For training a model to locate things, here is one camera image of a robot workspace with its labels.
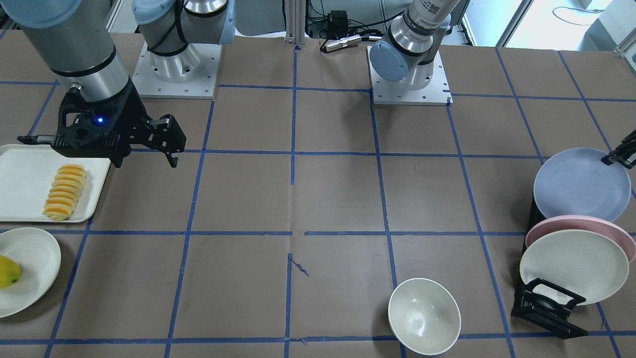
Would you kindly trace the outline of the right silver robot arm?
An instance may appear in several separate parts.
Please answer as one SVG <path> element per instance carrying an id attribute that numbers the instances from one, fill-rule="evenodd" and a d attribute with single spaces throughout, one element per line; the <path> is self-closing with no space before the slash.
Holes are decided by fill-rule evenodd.
<path id="1" fill-rule="evenodd" d="M 177 165 L 186 136 L 173 115 L 151 118 L 107 31 L 86 0 L 3 0 L 2 8 L 23 30 L 67 92 L 50 136 L 21 136 L 27 145 L 49 145 L 64 157 L 107 158 L 116 167 L 132 145 L 165 154 Z M 158 96 L 211 97 L 220 58 L 209 48 L 232 43 L 234 0 L 135 0 L 134 20 L 145 37 L 145 59 Z"/>

